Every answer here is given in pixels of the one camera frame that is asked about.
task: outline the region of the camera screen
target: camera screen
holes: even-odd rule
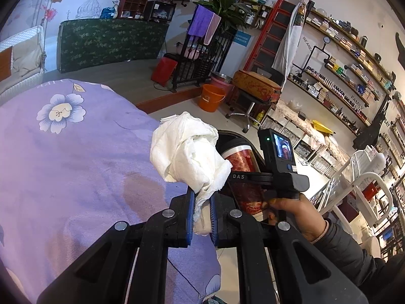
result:
[[[276,134],[273,134],[274,136],[274,142],[276,143],[277,147],[277,155],[281,159],[286,159],[289,161],[292,161],[292,152],[291,152],[291,146],[289,142]]]

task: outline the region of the sleeve cuff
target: sleeve cuff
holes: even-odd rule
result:
[[[319,240],[321,240],[325,236],[327,231],[329,230],[329,222],[327,220],[325,220],[325,222],[326,222],[326,226],[325,226],[325,229],[323,230],[323,233],[319,237],[317,237],[315,240],[311,241],[312,244],[315,244]]]

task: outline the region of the black jacket sleeve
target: black jacket sleeve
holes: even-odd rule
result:
[[[387,291],[391,296],[404,293],[404,253],[395,255],[387,263],[381,258],[373,258],[339,225],[328,222],[329,230],[314,244],[315,247],[360,288],[370,303],[384,302],[379,298],[382,300]]]

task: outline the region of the white and blue flower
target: white and blue flower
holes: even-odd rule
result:
[[[46,104],[36,116],[40,121],[39,129],[53,134],[59,134],[66,127],[67,122],[80,122],[84,120],[86,110],[79,104],[83,103],[82,96],[71,93],[66,97],[60,93],[52,96],[50,104]]]

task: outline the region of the blue sign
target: blue sign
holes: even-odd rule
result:
[[[235,35],[235,38],[233,39],[233,42],[236,42],[237,44],[241,44],[242,46],[247,47],[251,37],[252,36],[247,34],[247,33],[243,33],[242,31],[238,31],[238,32],[236,32],[236,35]]]

